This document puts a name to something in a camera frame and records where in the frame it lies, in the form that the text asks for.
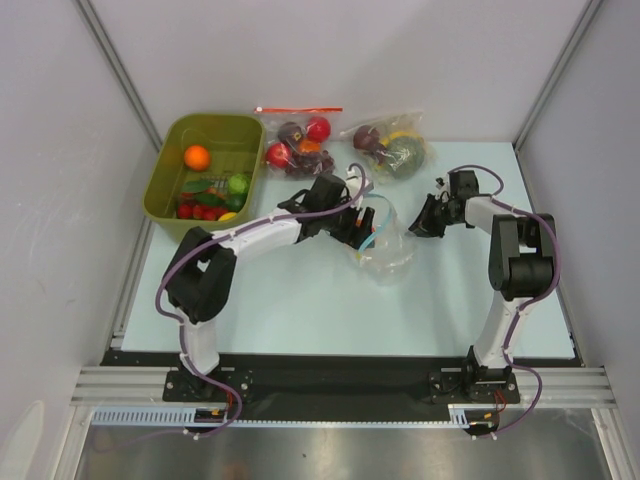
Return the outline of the clear zip top bag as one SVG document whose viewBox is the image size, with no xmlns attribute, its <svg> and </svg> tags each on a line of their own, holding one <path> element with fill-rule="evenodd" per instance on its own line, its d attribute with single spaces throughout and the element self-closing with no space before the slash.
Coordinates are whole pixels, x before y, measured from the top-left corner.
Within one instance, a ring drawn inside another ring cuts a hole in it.
<svg viewBox="0 0 640 480">
<path fill-rule="evenodd" d="M 374 210 L 372 232 L 356 250 L 357 266 L 379 285 L 399 284 L 416 258 L 416 237 L 400 221 L 393 203 L 383 195 L 370 193 L 364 207 Z"/>
</svg>

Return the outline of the green fake fruit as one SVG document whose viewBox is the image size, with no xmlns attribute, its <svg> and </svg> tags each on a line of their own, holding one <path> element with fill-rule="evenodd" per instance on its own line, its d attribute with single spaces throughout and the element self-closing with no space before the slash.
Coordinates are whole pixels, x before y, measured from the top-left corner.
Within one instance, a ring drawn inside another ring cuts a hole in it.
<svg viewBox="0 0 640 480">
<path fill-rule="evenodd" d="M 246 195 L 249 192 L 251 178 L 243 173 L 232 175 L 228 179 L 228 193 L 230 195 Z"/>
</svg>

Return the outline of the yellow fake lemon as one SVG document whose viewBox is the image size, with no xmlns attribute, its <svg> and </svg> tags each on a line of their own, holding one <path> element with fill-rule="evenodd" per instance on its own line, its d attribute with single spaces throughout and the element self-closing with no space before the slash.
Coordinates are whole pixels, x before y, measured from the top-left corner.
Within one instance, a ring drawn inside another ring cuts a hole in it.
<svg viewBox="0 0 640 480">
<path fill-rule="evenodd" d="M 227 212 L 227 213 L 221 215 L 218 218 L 218 221 L 219 222 L 227 222 L 227 221 L 230 221 L 230 220 L 234 219 L 236 216 L 237 216 L 236 212 Z"/>
</svg>

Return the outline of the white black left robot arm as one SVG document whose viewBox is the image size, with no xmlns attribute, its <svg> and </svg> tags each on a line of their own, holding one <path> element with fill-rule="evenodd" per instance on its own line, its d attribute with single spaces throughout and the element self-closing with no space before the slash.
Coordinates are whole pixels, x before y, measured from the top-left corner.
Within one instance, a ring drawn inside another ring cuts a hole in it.
<svg viewBox="0 0 640 480">
<path fill-rule="evenodd" d="M 228 302 L 236 269 L 321 232 L 359 249 L 374 233 L 374 210 L 361 206 L 372 190 L 371 180 L 354 164 L 345 180 L 321 174 L 310 188 L 256 220 L 215 232 L 201 227 L 188 230 L 155 297 L 157 311 L 178 322 L 179 358 L 188 371 L 184 383 L 188 392 L 208 400 L 219 391 L 215 318 Z"/>
</svg>

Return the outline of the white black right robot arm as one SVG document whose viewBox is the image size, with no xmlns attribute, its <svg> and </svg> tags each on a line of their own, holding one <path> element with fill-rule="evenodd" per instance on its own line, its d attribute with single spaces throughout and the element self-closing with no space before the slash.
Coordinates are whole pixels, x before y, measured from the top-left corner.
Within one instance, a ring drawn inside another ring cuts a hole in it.
<svg viewBox="0 0 640 480">
<path fill-rule="evenodd" d="M 533 306 L 557 287 L 561 260 L 554 217 L 500 201 L 502 180 L 494 193 L 482 193 L 478 170 L 495 174 L 479 165 L 463 165 L 438 178 L 438 193 L 427 196 L 409 231 L 421 238 L 442 238 L 448 227 L 463 224 L 490 237 L 488 279 L 494 297 L 455 387 L 473 401 L 484 401 L 509 384 L 511 344 Z"/>
</svg>

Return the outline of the clear bag with melon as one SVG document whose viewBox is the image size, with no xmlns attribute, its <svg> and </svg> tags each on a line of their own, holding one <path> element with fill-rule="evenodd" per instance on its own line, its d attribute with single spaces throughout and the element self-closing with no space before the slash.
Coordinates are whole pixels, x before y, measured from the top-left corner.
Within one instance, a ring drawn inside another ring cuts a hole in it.
<svg viewBox="0 0 640 480">
<path fill-rule="evenodd" d="M 422 111 L 410 111 L 364 121 L 340 132 L 366 160 L 376 183 L 411 179 L 437 156 L 433 146 L 420 133 Z"/>
</svg>

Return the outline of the red zip bag of food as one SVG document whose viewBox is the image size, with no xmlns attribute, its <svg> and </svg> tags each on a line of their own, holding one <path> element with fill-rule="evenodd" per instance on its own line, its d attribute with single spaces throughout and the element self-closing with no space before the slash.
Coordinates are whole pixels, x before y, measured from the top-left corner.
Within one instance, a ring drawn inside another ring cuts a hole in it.
<svg viewBox="0 0 640 480">
<path fill-rule="evenodd" d="M 335 161 L 327 150 L 342 107 L 265 107 L 254 113 L 265 127 L 264 162 L 275 175 L 295 180 L 333 173 Z"/>
</svg>

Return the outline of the red fake strawberries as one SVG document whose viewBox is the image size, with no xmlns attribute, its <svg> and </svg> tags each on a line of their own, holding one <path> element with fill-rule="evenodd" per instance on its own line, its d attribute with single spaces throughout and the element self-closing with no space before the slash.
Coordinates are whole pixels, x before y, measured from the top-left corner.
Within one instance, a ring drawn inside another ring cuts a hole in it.
<svg viewBox="0 0 640 480">
<path fill-rule="evenodd" d="M 212 180 L 188 181 L 177 197 L 178 219 L 218 221 L 229 212 L 226 196 Z"/>
</svg>

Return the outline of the olive green plastic bin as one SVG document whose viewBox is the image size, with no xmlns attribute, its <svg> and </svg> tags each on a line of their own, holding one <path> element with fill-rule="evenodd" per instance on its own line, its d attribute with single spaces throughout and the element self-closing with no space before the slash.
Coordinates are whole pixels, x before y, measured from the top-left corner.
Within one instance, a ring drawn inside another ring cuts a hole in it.
<svg viewBox="0 0 640 480">
<path fill-rule="evenodd" d="M 193 227 L 207 231 L 229 228 L 256 215 L 256 200 L 265 174 L 263 147 L 265 127 L 254 116 L 196 113 L 184 116 L 169 129 L 143 199 L 146 216 L 179 242 Z M 183 156 L 192 145 L 201 145 L 211 154 L 206 171 L 187 168 Z M 176 217 L 176 202 L 182 186 L 191 180 L 212 180 L 226 199 L 228 179 L 238 173 L 251 178 L 244 208 L 227 222 L 183 220 Z"/>
</svg>

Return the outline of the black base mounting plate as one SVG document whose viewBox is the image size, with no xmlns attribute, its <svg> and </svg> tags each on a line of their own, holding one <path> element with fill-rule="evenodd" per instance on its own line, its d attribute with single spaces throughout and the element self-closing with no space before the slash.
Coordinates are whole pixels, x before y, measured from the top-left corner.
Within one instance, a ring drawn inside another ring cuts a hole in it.
<svg viewBox="0 0 640 480">
<path fill-rule="evenodd" d="M 471 371 L 463 357 L 224 354 L 201 380 L 175 353 L 109 350 L 104 367 L 160 368 L 167 403 L 230 403 L 244 421 L 414 422 L 441 420 L 449 404 L 513 405 L 529 372 L 579 368 L 578 359 L 519 358 L 510 375 Z"/>
</svg>

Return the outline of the aluminium frame rail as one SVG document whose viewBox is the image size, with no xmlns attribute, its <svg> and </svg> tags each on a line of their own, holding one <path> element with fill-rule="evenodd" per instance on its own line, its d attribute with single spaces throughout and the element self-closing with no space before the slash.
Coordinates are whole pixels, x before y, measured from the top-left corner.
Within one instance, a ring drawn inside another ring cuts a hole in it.
<svg viewBox="0 0 640 480">
<path fill-rule="evenodd" d="M 541 408 L 613 408 L 616 400 L 601 368 L 540 368 L 517 371 L 506 387 L 483 387 L 473 399 L 455 389 L 459 372 L 410 369 L 285 370 L 225 367 L 215 376 L 248 404 L 274 395 L 303 398 L 401 399 L 444 405 L 528 406 Z M 205 404 L 226 400 L 218 386 L 173 367 L 101 366 L 82 369 L 72 393 L 74 405 Z"/>
</svg>

